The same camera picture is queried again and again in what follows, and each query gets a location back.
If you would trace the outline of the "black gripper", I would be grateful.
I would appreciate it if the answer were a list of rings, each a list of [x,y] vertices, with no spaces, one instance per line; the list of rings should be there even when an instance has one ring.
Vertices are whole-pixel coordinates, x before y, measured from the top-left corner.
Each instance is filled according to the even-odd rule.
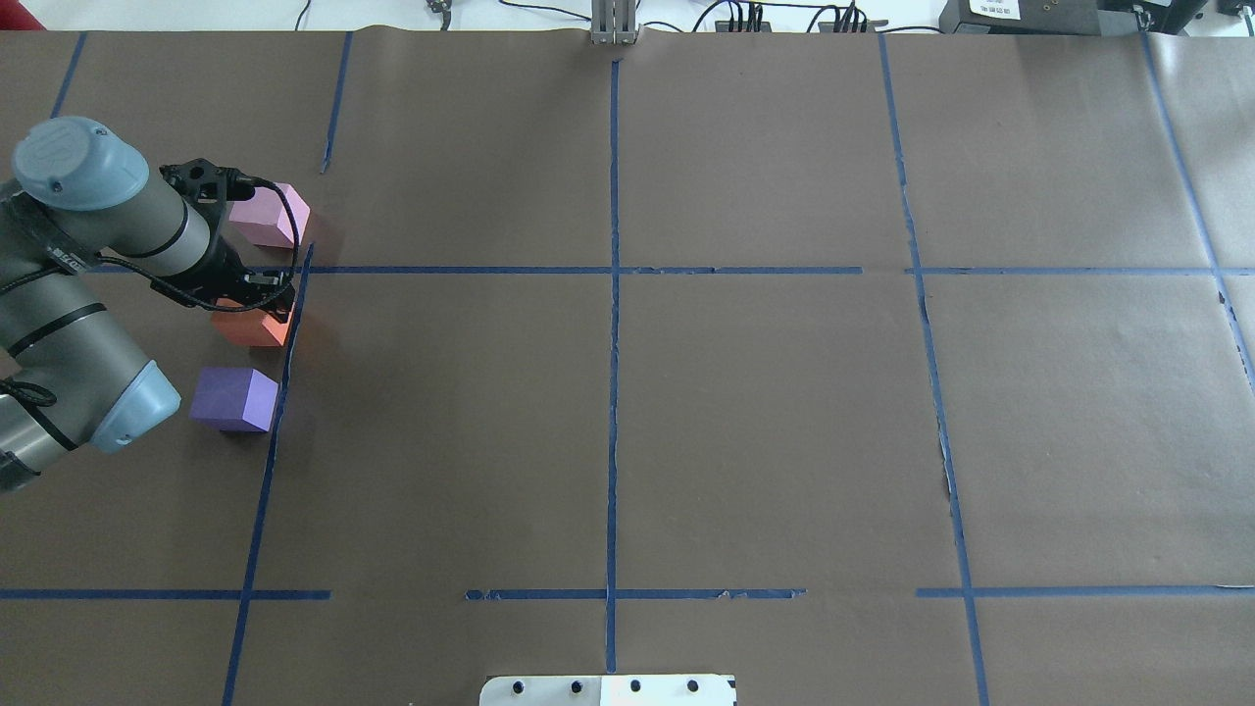
[[[206,255],[191,270],[157,277],[151,288],[184,307],[193,307],[192,298],[215,307],[220,298],[233,301],[236,307],[257,305],[257,310],[282,325],[290,322],[294,307],[291,275],[254,273],[225,240],[212,240]],[[266,298],[266,295],[274,295],[274,298]]]

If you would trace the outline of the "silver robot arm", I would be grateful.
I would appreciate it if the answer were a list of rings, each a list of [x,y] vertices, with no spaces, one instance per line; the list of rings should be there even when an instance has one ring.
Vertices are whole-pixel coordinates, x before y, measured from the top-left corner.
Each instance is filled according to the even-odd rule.
[[[252,270],[223,240],[228,204],[281,187],[208,161],[149,166],[87,117],[31,125],[3,183],[3,492],[80,446],[114,453],[182,398],[82,275],[115,265],[184,308],[286,322],[295,267]]]

